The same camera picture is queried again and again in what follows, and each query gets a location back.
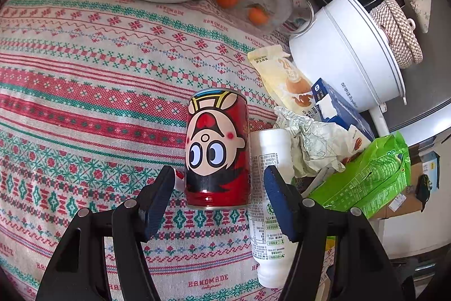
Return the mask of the red cartoon drink can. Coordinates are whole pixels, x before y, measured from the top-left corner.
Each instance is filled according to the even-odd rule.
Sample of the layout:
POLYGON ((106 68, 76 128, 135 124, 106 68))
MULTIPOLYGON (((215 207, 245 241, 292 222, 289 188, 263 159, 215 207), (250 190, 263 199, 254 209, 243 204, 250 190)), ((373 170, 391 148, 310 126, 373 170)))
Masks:
POLYGON ((189 100, 185 140, 187 205, 243 208, 251 191, 248 104, 231 89, 206 89, 189 100))

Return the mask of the white plastic bottle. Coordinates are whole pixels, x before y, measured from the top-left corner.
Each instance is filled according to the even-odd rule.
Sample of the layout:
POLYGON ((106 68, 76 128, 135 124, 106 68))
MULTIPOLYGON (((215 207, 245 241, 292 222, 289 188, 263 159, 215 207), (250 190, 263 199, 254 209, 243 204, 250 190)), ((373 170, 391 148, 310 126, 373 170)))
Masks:
POLYGON ((255 131, 250 136, 251 195, 248 205, 252 256, 262 287, 281 288, 288 278, 297 245, 280 229, 275 210, 284 199, 280 183, 294 177, 291 136, 284 129, 255 131))

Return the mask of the green snack bag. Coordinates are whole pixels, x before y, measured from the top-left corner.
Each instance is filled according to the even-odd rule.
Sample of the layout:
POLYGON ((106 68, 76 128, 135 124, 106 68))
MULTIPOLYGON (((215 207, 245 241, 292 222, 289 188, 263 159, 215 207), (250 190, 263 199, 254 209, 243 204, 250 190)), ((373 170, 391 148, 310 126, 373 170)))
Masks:
POLYGON ((360 208, 371 218, 411 183, 408 146, 401 133, 379 137, 341 173, 334 173, 309 197, 323 208, 360 208))

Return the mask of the cardboard box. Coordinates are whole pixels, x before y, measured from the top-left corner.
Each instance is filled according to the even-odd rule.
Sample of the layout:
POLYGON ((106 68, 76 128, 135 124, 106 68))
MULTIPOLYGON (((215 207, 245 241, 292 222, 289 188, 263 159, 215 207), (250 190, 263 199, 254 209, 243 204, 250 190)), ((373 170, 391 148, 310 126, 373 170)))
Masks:
POLYGON ((423 174, 423 163, 419 157, 415 157, 410 166, 410 186, 407 186, 395 199, 380 209, 372 219, 389 219, 419 212, 423 204, 416 198, 418 178, 423 174))

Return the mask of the crumpled paper wrapper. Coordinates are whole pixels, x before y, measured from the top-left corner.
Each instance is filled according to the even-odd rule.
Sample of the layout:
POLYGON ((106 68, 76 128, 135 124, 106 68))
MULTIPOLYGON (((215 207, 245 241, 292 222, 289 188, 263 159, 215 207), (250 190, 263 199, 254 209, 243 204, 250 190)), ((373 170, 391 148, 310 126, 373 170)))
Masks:
POLYGON ((356 128, 348 130, 330 122, 317 122, 285 107, 275 107, 276 128, 291 135, 291 157, 296 177, 315 177, 323 168, 345 170, 344 159, 354 154, 356 128))

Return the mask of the blue white carton box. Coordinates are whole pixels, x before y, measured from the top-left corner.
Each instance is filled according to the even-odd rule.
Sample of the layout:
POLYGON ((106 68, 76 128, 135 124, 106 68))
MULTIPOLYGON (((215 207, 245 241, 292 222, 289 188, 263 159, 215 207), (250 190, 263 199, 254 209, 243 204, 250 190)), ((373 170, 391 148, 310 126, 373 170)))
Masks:
POLYGON ((312 85, 311 92, 323 122, 336 123, 346 130, 354 125, 368 140, 373 141, 375 139, 367 121, 328 83, 319 78, 312 85))

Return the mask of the cream ice cream wrapper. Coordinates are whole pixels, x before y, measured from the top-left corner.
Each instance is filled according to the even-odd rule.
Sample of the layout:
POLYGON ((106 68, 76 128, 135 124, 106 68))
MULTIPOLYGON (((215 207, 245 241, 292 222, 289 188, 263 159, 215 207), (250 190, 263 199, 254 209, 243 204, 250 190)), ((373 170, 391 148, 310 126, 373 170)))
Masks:
POLYGON ((262 47, 248 53, 271 98, 297 115, 320 122, 320 113, 311 91, 313 85, 291 62, 281 45, 262 47))

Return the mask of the red green patterned tablecloth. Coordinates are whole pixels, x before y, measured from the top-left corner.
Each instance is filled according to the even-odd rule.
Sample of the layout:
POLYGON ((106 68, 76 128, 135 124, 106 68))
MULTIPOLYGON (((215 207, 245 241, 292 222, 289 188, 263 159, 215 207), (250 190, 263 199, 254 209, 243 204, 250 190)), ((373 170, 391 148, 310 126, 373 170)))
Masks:
POLYGON ((25 300, 73 216, 110 210, 184 169, 190 96, 242 93, 251 130, 275 102, 248 53, 288 45, 213 0, 8 0, 1 7, 1 269, 25 300))

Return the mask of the white electric cooking pot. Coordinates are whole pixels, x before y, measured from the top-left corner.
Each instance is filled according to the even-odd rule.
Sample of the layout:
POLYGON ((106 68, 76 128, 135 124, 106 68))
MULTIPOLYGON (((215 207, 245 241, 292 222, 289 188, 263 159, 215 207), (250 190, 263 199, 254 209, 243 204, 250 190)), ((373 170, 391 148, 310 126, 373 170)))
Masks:
POLYGON ((384 104, 406 99, 406 89, 388 37, 358 0, 333 0, 306 29, 291 35, 297 68, 308 80, 322 79, 358 111, 368 111, 379 136, 389 134, 384 104))

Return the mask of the mandarin inside teapot right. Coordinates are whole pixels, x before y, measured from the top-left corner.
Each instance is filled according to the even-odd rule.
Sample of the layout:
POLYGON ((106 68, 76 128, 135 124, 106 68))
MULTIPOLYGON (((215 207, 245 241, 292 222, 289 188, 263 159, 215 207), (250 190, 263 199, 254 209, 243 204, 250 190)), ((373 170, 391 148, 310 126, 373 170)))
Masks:
POLYGON ((254 26, 263 26, 269 21, 268 13, 260 5, 250 5, 248 7, 247 17, 254 26))

